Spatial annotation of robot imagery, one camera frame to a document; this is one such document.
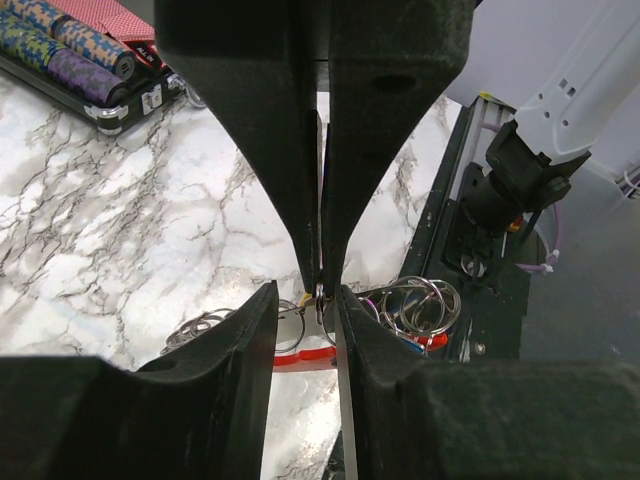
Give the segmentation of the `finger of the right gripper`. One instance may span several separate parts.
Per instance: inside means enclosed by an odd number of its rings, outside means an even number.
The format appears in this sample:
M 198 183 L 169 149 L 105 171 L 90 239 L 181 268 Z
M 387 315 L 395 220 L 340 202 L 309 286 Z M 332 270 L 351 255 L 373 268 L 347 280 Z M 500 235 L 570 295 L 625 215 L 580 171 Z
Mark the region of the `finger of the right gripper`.
M 157 1 L 162 59 L 200 96 L 287 229 L 306 291 L 320 276 L 316 90 L 300 1 Z
M 321 200 L 322 282 L 409 135 L 468 58 L 472 1 L 334 1 Z

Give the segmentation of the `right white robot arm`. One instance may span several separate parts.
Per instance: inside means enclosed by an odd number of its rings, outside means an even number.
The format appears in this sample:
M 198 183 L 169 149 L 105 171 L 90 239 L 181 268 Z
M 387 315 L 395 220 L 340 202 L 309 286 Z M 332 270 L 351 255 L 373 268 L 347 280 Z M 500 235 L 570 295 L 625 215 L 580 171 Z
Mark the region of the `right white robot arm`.
M 476 1 L 158 1 L 163 60 L 256 173 L 307 292 L 340 284 L 349 239 L 392 160 L 462 72 Z M 639 81 L 639 5 L 605 1 L 491 144 L 463 200 L 485 233 L 569 190 Z

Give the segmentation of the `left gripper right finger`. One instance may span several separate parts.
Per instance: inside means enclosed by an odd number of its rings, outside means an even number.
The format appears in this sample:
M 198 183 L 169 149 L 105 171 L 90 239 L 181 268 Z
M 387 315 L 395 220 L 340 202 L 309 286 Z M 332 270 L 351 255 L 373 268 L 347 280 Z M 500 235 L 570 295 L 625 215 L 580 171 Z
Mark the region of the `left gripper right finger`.
M 635 479 L 639 371 L 483 361 L 369 369 L 339 349 L 350 479 Z

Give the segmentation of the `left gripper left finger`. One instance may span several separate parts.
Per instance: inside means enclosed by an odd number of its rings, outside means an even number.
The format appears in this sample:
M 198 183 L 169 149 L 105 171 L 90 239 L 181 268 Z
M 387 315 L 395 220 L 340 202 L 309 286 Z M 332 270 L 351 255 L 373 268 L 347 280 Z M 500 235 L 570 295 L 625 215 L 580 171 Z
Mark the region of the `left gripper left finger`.
M 275 283 L 135 372 L 98 357 L 1 361 L 5 479 L 256 479 L 278 320 Z

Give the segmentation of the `red keyring with keys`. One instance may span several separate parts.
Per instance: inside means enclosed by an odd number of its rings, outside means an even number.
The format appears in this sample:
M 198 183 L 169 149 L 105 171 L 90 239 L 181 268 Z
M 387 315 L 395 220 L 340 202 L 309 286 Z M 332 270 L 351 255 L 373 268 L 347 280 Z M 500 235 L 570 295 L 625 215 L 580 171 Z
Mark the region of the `red keyring with keys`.
M 294 373 L 335 369 L 339 349 L 371 370 L 408 369 L 432 362 L 455 363 L 430 354 L 448 345 L 462 300 L 444 280 L 406 276 L 362 294 L 344 288 L 316 318 L 313 299 L 302 306 L 281 300 L 266 309 L 274 324 L 273 370 Z

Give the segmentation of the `yellow tagged key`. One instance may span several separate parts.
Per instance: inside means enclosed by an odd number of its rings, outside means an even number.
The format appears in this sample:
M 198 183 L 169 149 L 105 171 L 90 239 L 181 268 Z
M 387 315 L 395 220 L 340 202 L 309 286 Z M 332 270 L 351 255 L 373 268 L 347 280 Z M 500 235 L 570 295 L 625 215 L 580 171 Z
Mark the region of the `yellow tagged key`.
M 305 294 L 303 295 L 303 298 L 302 298 L 302 300 L 301 300 L 301 302 L 300 302 L 299 306 L 300 306 L 301 308 L 307 308 L 307 307 L 310 307 L 310 306 L 314 307 L 314 306 L 315 306 L 315 304 L 316 304 L 316 297 L 315 297 L 315 295 L 314 295 L 314 294 L 311 294 L 311 293 L 305 293 Z

